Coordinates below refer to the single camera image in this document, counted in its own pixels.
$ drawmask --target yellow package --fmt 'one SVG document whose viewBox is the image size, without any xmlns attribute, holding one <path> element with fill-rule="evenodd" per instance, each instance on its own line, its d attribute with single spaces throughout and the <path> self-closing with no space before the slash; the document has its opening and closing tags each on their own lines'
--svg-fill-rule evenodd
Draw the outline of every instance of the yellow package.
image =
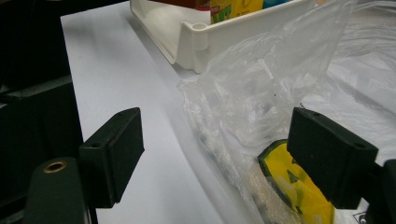
<svg viewBox="0 0 396 224">
<path fill-rule="evenodd" d="M 263 0 L 211 0 L 212 24 L 262 10 Z"/>
</svg>

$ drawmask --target box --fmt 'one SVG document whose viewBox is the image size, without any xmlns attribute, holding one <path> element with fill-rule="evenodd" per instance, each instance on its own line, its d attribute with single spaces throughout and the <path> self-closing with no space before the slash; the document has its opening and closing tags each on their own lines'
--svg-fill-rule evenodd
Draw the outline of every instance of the box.
<svg viewBox="0 0 396 224">
<path fill-rule="evenodd" d="M 209 0 L 149 0 L 153 2 L 165 3 L 179 7 L 200 8 Z"/>
</svg>

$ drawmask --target brass screw hole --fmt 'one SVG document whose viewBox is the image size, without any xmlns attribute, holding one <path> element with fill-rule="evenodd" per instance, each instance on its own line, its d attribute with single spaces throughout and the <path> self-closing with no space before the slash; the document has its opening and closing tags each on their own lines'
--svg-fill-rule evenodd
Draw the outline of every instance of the brass screw hole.
<svg viewBox="0 0 396 224">
<path fill-rule="evenodd" d="M 44 173 L 46 173 L 46 174 L 56 173 L 56 172 L 62 171 L 62 169 L 64 169 L 64 167 L 66 167 L 65 161 L 55 161 L 55 162 L 49 164 L 48 166 L 46 166 L 46 168 L 44 168 Z"/>
</svg>

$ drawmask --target white tray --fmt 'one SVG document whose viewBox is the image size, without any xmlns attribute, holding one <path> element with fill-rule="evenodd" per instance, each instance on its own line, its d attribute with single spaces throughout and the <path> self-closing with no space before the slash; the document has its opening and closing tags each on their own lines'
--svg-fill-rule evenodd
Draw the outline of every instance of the white tray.
<svg viewBox="0 0 396 224">
<path fill-rule="evenodd" d="M 210 11 L 131 0 L 131 10 L 169 63 L 200 74 L 213 57 L 233 44 L 270 31 L 305 13 L 316 0 L 293 0 L 210 25 Z"/>
</svg>

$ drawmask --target yellow object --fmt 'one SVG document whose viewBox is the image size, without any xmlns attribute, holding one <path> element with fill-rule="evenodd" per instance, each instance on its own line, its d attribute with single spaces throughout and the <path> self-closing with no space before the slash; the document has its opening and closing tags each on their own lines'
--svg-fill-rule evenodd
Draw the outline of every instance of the yellow object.
<svg viewBox="0 0 396 224">
<path fill-rule="evenodd" d="M 262 10 L 263 0 L 211 0 L 211 23 L 226 21 L 231 18 Z"/>
<path fill-rule="evenodd" d="M 259 163 L 279 197 L 306 224 L 333 224 L 334 207 L 289 154 L 286 140 L 276 141 L 265 149 Z"/>
</svg>

